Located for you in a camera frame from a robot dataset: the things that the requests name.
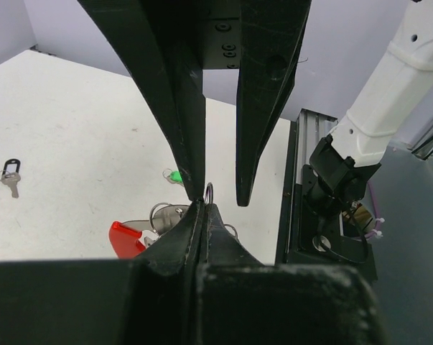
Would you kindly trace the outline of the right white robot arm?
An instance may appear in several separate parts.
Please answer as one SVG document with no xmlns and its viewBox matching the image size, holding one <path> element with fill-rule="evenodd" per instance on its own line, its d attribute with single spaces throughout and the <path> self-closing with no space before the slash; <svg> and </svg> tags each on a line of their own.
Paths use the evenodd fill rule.
<svg viewBox="0 0 433 345">
<path fill-rule="evenodd" d="M 251 199 L 259 160 L 294 88 L 309 1 L 82 1 L 168 141 L 187 197 L 205 187 L 202 72 L 238 70 L 236 198 Z M 310 163 L 312 209 L 333 215 L 363 197 L 388 143 L 433 86 L 433 1 L 410 1 L 394 38 Z"/>
</svg>

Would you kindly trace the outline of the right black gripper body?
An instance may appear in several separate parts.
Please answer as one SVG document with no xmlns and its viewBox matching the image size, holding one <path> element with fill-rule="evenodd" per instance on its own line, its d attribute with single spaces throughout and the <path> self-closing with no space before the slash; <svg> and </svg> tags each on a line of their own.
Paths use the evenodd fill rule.
<svg viewBox="0 0 433 345">
<path fill-rule="evenodd" d="M 203 70 L 239 69 L 240 1 L 198 1 L 198 52 Z"/>
</svg>

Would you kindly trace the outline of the aluminium frame rail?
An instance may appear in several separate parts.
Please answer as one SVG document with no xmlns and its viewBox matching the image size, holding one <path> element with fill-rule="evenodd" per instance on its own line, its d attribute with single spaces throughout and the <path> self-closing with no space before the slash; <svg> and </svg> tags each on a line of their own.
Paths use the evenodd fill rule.
<svg viewBox="0 0 433 345">
<path fill-rule="evenodd" d="M 337 124 L 337 119 L 316 111 L 302 109 L 295 123 L 294 183 L 302 184 L 303 166 L 309 164 L 315 147 Z"/>
</svg>

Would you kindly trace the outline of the key with green tag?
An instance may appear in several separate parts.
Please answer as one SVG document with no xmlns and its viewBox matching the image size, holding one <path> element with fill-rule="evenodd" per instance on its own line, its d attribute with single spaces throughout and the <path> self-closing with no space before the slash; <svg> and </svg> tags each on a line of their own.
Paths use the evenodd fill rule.
<svg viewBox="0 0 433 345">
<path fill-rule="evenodd" d="M 165 169 L 162 172 L 162 176 L 171 184 L 183 185 L 183 181 L 178 170 Z"/>
</svg>

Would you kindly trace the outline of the red-handled metal keyring holder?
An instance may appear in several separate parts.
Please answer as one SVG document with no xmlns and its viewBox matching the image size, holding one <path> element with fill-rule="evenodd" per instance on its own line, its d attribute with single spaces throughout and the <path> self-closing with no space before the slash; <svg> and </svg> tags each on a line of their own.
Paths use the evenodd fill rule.
<svg viewBox="0 0 433 345">
<path fill-rule="evenodd" d="M 108 238 L 120 259 L 131 259 L 141 254 L 159 237 L 172 230 L 187 213 L 185 204 L 158 203 L 149 212 L 149 218 L 114 221 Z"/>
</svg>

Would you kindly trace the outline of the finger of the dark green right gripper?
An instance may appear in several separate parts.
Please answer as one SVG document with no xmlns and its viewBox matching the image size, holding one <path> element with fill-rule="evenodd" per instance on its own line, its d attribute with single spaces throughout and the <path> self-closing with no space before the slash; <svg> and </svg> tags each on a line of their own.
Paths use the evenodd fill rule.
<svg viewBox="0 0 433 345">
<path fill-rule="evenodd" d="M 249 205 L 259 161 L 294 87 L 310 1 L 242 1 L 236 200 Z"/>
<path fill-rule="evenodd" d="M 205 97 L 191 1 L 81 1 L 141 91 L 188 198 L 205 188 Z"/>
</svg>

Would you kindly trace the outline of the key with small black tag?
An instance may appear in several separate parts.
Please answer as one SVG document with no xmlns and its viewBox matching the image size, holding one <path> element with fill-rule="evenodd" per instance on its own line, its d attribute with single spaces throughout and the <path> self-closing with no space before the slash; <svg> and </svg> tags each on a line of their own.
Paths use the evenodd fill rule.
<svg viewBox="0 0 433 345">
<path fill-rule="evenodd" d="M 12 198 L 19 197 L 18 183 L 21 180 L 19 170 L 21 161 L 17 158 L 8 159 L 0 170 L 0 182 L 9 187 Z"/>
</svg>

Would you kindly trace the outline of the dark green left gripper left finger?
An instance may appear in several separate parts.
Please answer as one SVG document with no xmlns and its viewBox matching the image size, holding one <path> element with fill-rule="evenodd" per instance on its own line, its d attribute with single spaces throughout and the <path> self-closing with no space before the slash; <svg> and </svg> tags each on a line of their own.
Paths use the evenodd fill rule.
<svg viewBox="0 0 433 345">
<path fill-rule="evenodd" d="M 0 262 L 0 344 L 187 344 L 205 216 L 132 259 Z"/>
</svg>

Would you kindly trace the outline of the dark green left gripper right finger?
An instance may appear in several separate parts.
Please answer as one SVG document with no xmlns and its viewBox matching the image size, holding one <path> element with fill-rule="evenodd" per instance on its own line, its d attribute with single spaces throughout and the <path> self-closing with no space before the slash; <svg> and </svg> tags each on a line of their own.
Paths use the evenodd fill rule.
<svg viewBox="0 0 433 345">
<path fill-rule="evenodd" d="M 197 269 L 199 344 L 383 344 L 376 297 L 341 264 L 259 264 L 202 208 Z"/>
</svg>

